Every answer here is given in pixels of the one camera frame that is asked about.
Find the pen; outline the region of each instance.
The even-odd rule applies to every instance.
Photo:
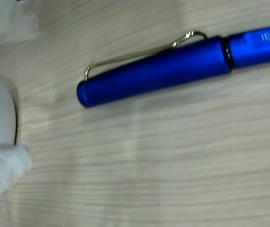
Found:
[[[203,40],[180,45],[193,36]],[[88,77],[93,68],[143,55],[149,56]],[[93,107],[266,62],[270,62],[270,27],[211,38],[190,31],[169,45],[91,64],[77,96],[84,107]]]

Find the wood grain surface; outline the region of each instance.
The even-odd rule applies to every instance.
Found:
[[[30,5],[41,36],[0,46],[0,81],[34,168],[3,196],[0,226],[270,227],[270,64],[93,109],[75,93],[91,62],[188,29],[270,26],[270,0]]]

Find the pen clip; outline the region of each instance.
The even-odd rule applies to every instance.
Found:
[[[169,43],[167,45],[163,45],[163,46],[159,46],[159,47],[155,47],[152,49],[148,49],[148,50],[144,50],[144,51],[138,51],[138,52],[134,52],[134,53],[129,53],[129,54],[125,54],[125,55],[121,55],[115,58],[110,58],[104,61],[98,61],[96,63],[92,63],[90,64],[86,71],[85,71],[85,78],[84,81],[87,81],[88,79],[88,73],[91,69],[93,68],[97,68],[99,66],[104,66],[107,64],[112,64],[112,63],[116,63],[116,62],[120,62],[120,61],[126,61],[132,58],[138,58],[144,55],[150,55],[150,54],[154,54],[154,53],[158,53],[170,48],[175,48],[177,46],[179,46],[180,44],[182,44],[184,41],[190,39],[193,36],[203,36],[204,39],[207,39],[207,36],[200,31],[188,31],[185,35],[181,36],[180,38],[178,38],[177,40],[173,41],[172,43]]]

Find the pen barrel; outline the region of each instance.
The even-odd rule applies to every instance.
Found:
[[[227,41],[236,68],[270,62],[270,27],[230,35]]]
[[[82,81],[79,101],[93,107],[133,95],[230,73],[220,36],[170,49]]]

